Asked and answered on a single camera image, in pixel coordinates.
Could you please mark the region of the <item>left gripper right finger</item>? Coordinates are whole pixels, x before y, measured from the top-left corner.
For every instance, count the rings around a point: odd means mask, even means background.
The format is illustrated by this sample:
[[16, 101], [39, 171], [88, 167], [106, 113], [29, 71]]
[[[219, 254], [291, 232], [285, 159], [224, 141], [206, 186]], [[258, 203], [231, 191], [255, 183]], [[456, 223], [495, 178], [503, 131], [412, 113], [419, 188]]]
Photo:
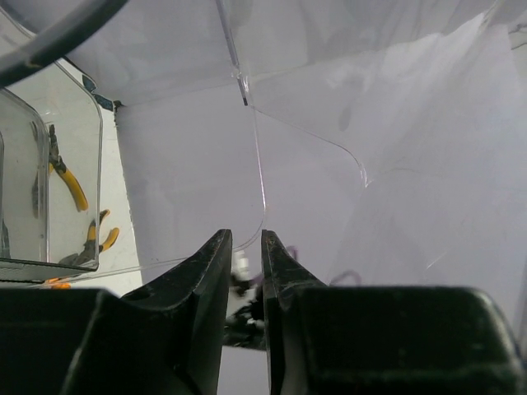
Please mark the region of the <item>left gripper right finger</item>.
[[328, 286], [261, 234], [273, 394], [523, 394], [526, 364], [485, 293]]

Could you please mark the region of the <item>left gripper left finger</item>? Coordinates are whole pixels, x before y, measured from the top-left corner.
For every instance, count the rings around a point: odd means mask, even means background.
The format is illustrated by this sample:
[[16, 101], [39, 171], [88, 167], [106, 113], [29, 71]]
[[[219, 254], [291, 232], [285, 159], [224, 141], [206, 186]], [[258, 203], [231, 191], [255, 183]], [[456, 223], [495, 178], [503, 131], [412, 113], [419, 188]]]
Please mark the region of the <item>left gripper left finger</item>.
[[96, 288], [1, 292], [4, 394], [214, 394], [232, 234], [124, 296]]

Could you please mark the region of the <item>clear hinged cabinet lid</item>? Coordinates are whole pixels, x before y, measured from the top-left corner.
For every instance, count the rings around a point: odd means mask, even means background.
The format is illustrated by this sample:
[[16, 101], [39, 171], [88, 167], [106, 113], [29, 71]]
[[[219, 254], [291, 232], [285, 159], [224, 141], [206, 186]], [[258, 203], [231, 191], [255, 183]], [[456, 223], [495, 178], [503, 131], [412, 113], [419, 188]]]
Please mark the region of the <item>clear hinged cabinet lid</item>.
[[145, 280], [228, 228], [332, 285], [526, 267], [523, 1], [130, 1], [77, 59], [120, 103]]

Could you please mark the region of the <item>clear plastic drawer cabinet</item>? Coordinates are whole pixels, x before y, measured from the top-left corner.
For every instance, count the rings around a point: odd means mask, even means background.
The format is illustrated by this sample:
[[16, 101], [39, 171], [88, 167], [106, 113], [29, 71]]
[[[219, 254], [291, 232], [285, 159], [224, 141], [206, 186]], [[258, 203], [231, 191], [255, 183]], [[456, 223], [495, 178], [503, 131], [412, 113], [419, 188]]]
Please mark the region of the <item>clear plastic drawer cabinet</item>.
[[[1, 284], [40, 285], [45, 280], [95, 272], [99, 257], [85, 267], [59, 265], [80, 253], [92, 220], [98, 224], [102, 111], [86, 83], [88, 76], [66, 58], [1, 89]], [[47, 132], [55, 125], [58, 148], [73, 172], [89, 208], [78, 211], [55, 171], [48, 175], [47, 210], [35, 219], [31, 187], [37, 148], [30, 129], [35, 121]]]

